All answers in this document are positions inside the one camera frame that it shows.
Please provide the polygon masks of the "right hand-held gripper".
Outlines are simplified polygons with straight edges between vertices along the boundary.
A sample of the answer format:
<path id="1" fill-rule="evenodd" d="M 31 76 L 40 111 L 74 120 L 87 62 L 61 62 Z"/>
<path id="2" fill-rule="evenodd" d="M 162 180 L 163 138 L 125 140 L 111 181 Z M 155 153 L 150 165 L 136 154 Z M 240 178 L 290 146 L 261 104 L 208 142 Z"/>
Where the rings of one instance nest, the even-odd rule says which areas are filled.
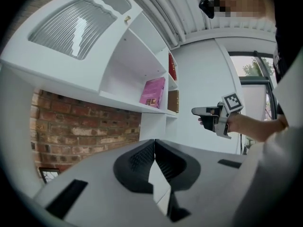
<path id="1" fill-rule="evenodd" d="M 202 123 L 206 130 L 214 130 L 217 136 L 231 139 L 228 135 L 228 119 L 231 113 L 239 113 L 243 108 L 238 94 L 232 92 L 222 96 L 222 101 L 216 107 L 195 107 L 191 112 L 193 115 L 203 115 Z"/>

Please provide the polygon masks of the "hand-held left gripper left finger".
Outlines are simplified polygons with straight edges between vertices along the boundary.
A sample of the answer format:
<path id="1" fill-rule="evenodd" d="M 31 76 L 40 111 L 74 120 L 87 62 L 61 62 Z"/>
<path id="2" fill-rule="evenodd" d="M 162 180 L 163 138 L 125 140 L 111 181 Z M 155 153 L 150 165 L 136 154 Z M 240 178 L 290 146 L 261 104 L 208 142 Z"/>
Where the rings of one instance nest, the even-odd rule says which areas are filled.
<path id="1" fill-rule="evenodd" d="M 149 183 L 154 140 L 94 154 L 47 183 L 35 202 L 64 227 L 167 227 Z"/>

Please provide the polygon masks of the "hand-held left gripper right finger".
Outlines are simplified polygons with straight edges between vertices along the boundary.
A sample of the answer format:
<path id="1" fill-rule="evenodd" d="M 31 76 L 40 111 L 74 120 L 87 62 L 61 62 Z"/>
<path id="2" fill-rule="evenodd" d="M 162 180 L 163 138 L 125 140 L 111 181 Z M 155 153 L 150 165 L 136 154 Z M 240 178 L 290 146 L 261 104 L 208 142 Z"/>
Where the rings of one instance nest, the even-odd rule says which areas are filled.
<path id="1" fill-rule="evenodd" d="M 244 156 L 155 140 L 155 159 L 171 186 L 162 227 L 212 227 L 206 210 L 236 176 Z"/>

